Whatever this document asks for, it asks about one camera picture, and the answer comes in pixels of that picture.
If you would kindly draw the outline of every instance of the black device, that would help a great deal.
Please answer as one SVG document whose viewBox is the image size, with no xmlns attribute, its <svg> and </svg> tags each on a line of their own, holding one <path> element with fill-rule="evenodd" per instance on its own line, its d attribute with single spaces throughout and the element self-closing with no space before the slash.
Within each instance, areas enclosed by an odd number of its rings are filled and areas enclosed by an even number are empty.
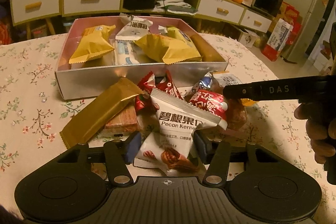
<svg viewBox="0 0 336 224">
<path fill-rule="evenodd" d="M 200 158 L 210 162 L 202 181 L 138 177 L 134 182 L 125 161 L 134 159 L 138 136 L 98 148 L 76 145 L 21 180 L 14 197 L 25 222 L 315 223 L 312 216 L 322 197 L 318 183 L 259 145 L 231 147 L 195 132 Z M 106 164 L 109 181 L 86 168 L 92 162 Z M 226 181 L 230 162 L 244 162 L 246 168 Z"/>
<path fill-rule="evenodd" d="M 228 99 L 247 98 L 254 101 L 297 99 L 305 103 L 310 119 L 328 127 L 336 118 L 336 75 L 308 76 L 280 80 L 227 85 L 223 89 Z M 336 148 L 336 140 L 326 140 Z M 327 181 L 336 185 L 336 155 L 324 164 Z"/>
</svg>

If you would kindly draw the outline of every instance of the circular cover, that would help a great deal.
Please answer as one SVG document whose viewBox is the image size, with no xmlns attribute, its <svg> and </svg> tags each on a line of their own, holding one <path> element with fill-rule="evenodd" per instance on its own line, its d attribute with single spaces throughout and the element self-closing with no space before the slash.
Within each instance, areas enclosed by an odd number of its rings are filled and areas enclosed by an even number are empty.
<svg viewBox="0 0 336 224">
<path fill-rule="evenodd" d="M 238 209 L 267 223 L 293 223 L 311 216 L 320 204 L 321 188 L 312 177 L 283 166 L 245 171 L 229 184 Z"/>
<path fill-rule="evenodd" d="M 52 172 L 34 172 L 25 177 L 14 195 L 26 218 L 37 222 L 69 222 L 98 208 L 107 189 L 105 182 L 91 171 L 78 169 L 65 174 L 53 168 Z"/>
</svg>

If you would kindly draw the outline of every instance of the cabinet leg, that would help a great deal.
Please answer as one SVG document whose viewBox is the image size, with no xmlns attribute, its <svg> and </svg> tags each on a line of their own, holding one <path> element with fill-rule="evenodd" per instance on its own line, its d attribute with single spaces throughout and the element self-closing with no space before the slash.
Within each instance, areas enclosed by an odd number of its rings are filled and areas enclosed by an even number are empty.
<svg viewBox="0 0 336 224">
<path fill-rule="evenodd" d="M 48 25 L 48 29 L 49 29 L 50 34 L 51 34 L 51 35 L 55 35 L 56 33 L 55 33 L 55 30 L 54 30 L 54 26 L 53 26 L 53 24 L 51 23 L 51 19 L 50 19 L 50 18 L 46 18 L 45 20 L 46 20 L 46 22 L 47 22 L 47 25 Z"/>
<path fill-rule="evenodd" d="M 27 40 L 30 40 L 32 38 L 32 33 L 30 30 L 30 22 L 26 23 L 26 32 L 27 32 Z"/>
<path fill-rule="evenodd" d="M 197 24 L 196 24 L 196 32 L 200 32 L 202 27 L 202 19 L 198 18 L 197 19 Z"/>
</svg>

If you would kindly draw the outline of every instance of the ribbed black surface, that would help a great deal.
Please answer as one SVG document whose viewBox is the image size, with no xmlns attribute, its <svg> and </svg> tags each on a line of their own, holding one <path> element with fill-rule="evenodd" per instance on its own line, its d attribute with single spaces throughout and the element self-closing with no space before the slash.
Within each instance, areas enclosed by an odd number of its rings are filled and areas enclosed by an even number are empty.
<svg viewBox="0 0 336 224">
<path fill-rule="evenodd" d="M 140 177 L 112 192 L 95 213 L 74 224 L 266 224 L 243 215 L 219 189 L 196 178 Z M 307 219 L 300 224 L 314 224 Z"/>
</svg>

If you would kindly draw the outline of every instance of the table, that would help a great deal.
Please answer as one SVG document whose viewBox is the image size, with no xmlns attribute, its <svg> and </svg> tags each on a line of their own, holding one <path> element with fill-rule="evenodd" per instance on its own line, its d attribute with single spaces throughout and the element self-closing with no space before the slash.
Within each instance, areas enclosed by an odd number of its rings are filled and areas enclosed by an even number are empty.
<svg viewBox="0 0 336 224">
<path fill-rule="evenodd" d="M 202 35 L 242 82 L 276 79 L 239 42 Z M 65 37 L 54 35 L 0 47 L 0 204 L 16 213 L 17 183 L 66 150 L 59 132 L 92 101 L 64 102 L 58 92 L 54 68 Z M 262 144 L 318 181 L 323 199 L 315 220 L 332 224 L 336 221 L 336 186 L 327 183 L 322 165 L 314 161 L 305 121 L 293 117 L 297 106 L 295 100 L 259 102 L 247 109 L 249 121 L 241 131 L 248 141 Z M 108 140 L 97 136 L 90 145 L 100 146 Z M 243 145 L 243 141 L 225 140 Z M 129 168 L 134 177 L 147 174 L 144 169 Z M 234 169 L 229 170 L 230 178 L 235 175 Z"/>
</svg>

